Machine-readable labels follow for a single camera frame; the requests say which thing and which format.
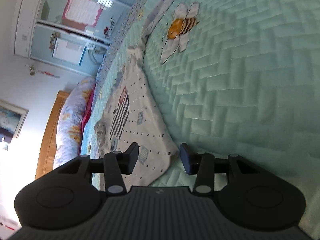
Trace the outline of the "white patterned baby garment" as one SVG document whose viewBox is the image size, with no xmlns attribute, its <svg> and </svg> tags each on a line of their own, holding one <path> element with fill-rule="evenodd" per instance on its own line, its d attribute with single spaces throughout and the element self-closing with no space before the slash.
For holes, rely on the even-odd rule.
<svg viewBox="0 0 320 240">
<path fill-rule="evenodd" d="M 123 176 L 128 189 L 152 184 L 178 157 L 177 146 L 167 132 L 143 70 L 147 40 L 173 1 L 161 0 L 155 6 L 144 22 L 137 44 L 127 48 L 120 76 L 94 128 L 100 157 L 109 152 L 124 152 L 133 142 L 138 144 L 133 172 Z"/>
</svg>

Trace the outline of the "floral long pillow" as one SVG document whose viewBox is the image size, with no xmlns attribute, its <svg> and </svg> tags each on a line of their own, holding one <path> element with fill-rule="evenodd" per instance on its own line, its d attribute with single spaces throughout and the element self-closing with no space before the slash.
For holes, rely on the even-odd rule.
<svg viewBox="0 0 320 240">
<path fill-rule="evenodd" d="M 85 77 L 71 91 L 61 109 L 57 123 L 54 169 L 79 155 L 82 121 L 94 87 L 95 79 Z"/>
</svg>

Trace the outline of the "magenta bed sheet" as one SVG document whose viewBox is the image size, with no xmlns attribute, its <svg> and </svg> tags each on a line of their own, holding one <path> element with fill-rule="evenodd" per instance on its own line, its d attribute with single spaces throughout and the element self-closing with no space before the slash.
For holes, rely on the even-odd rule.
<svg viewBox="0 0 320 240">
<path fill-rule="evenodd" d="M 91 91 L 91 93 L 89 95 L 89 98 L 88 98 L 88 102 L 87 102 L 86 108 L 85 108 L 85 112 L 84 112 L 84 116 L 83 116 L 83 119 L 82 119 L 82 123 L 81 123 L 82 143 L 81 143 L 81 146 L 79 148 L 79 155 L 81 155 L 81 153 L 85 149 L 86 143 L 87 143 L 87 136 L 85 135 L 85 128 L 86 128 L 86 125 L 89 122 L 90 117 L 91 117 L 93 97 L 94 97 L 94 91 Z"/>
</svg>

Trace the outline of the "wooden headboard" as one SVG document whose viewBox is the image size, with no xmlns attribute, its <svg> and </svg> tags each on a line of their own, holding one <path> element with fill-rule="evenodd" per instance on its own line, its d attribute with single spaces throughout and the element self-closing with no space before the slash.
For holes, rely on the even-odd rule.
<svg viewBox="0 0 320 240">
<path fill-rule="evenodd" d="M 57 93 L 54 105 L 48 118 L 46 129 L 44 131 L 37 162 L 35 180 L 53 170 L 54 158 L 56 154 L 57 123 L 61 109 L 63 108 L 68 96 L 69 93 L 62 90 Z"/>
</svg>

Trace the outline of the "mint green bee quilt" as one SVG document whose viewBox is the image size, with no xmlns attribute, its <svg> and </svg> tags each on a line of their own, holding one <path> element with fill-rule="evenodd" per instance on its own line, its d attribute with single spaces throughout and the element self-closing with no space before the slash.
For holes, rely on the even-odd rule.
<svg viewBox="0 0 320 240">
<path fill-rule="evenodd" d="M 177 145 L 291 182 L 319 239 L 319 0 L 175 0 L 143 69 Z"/>
</svg>

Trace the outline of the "electric fan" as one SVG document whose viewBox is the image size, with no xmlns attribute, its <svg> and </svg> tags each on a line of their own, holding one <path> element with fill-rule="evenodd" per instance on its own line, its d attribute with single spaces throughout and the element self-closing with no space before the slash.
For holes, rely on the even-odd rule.
<svg viewBox="0 0 320 240">
<path fill-rule="evenodd" d="M 91 62 L 96 65 L 102 64 L 107 49 L 96 44 L 90 44 L 88 46 L 88 56 Z"/>
</svg>

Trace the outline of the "pale blue sliding wardrobe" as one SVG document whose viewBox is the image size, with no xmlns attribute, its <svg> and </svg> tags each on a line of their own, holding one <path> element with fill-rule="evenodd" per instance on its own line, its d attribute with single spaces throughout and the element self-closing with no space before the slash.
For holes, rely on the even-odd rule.
<svg viewBox="0 0 320 240">
<path fill-rule="evenodd" d="M 96 76 L 88 46 L 108 50 L 111 33 L 131 0 L 41 0 L 30 57 L 79 74 Z"/>
</svg>

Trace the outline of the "white upper cabinet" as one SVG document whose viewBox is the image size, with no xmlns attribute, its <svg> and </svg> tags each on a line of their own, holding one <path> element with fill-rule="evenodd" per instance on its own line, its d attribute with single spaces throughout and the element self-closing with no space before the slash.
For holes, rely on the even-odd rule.
<svg viewBox="0 0 320 240">
<path fill-rule="evenodd" d="M 20 57 L 29 58 L 34 27 L 41 0 L 17 0 L 11 28 L 11 49 Z"/>
</svg>

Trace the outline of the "framed wall picture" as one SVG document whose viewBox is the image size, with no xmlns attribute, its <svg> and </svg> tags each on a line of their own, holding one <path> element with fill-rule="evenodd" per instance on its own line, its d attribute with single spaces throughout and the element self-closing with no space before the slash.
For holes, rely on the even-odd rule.
<svg viewBox="0 0 320 240">
<path fill-rule="evenodd" d="M 28 110 L 1 100 L 1 142 L 7 145 L 15 141 L 24 124 Z"/>
</svg>

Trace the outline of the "hanging wall ornament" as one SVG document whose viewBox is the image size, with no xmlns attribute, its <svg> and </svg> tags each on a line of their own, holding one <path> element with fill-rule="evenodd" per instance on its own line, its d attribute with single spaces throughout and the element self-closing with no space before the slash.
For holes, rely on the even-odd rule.
<svg viewBox="0 0 320 240">
<path fill-rule="evenodd" d="M 27 64 L 27 67 L 29 69 L 30 76 L 34 76 L 35 74 L 42 74 L 42 75 L 46 75 L 46 76 L 49 76 L 49 77 L 53 77 L 55 79 L 59 79 L 60 78 L 60 76 L 54 75 L 54 74 L 52 74 L 52 73 L 50 73 L 48 71 L 37 69 L 33 64 Z"/>
</svg>

